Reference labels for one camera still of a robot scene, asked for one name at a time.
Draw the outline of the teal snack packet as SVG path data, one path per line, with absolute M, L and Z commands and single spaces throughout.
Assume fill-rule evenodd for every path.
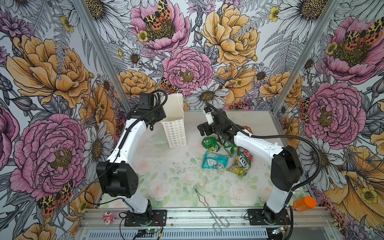
M 202 169 L 215 169 L 215 170 L 225 169 L 227 167 L 228 160 L 229 160 L 228 155 L 220 155 L 217 153 L 207 151 L 204 155 Z

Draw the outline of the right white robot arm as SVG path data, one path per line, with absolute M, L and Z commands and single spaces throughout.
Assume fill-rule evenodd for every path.
M 273 183 L 271 195 L 263 208 L 263 220 L 275 224 L 284 215 L 293 193 L 293 187 L 304 171 L 296 150 L 291 146 L 282 147 L 267 142 L 279 136 L 255 136 L 244 127 L 233 123 L 223 110 L 206 106 L 207 121 L 198 125 L 202 136 L 217 135 L 237 147 L 245 148 L 271 165 L 270 178 Z

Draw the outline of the white printed paper bag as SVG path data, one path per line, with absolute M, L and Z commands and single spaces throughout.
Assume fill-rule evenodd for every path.
M 178 90 L 168 95 L 163 106 L 166 117 L 161 121 L 170 148 L 184 147 L 187 145 L 184 125 L 184 91 Z

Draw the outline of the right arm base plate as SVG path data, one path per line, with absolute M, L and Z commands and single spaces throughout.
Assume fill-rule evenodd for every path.
M 251 226 L 287 226 L 291 224 L 291 218 L 286 209 L 283 209 L 280 213 L 274 213 L 273 211 L 264 209 L 248 209 L 245 218 L 249 220 Z

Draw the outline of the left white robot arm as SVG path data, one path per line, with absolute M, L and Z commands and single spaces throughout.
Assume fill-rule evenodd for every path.
M 131 208 L 133 219 L 149 222 L 152 219 L 151 202 L 139 191 L 139 176 L 132 167 L 139 140 L 147 130 L 166 117 L 163 107 L 132 109 L 120 140 L 105 162 L 96 166 L 98 180 L 104 194 L 121 199 Z

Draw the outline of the yellow green snack bag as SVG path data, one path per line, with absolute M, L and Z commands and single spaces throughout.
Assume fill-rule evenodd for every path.
M 254 157 L 249 150 L 238 147 L 237 157 L 234 163 L 227 168 L 227 171 L 234 173 L 239 177 L 244 177 L 250 170 L 253 160 Z

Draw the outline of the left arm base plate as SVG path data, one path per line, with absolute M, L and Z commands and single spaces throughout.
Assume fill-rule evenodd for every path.
M 126 212 L 124 217 L 125 227 L 164 227 L 167 222 L 167 210 L 152 210 L 144 214 Z

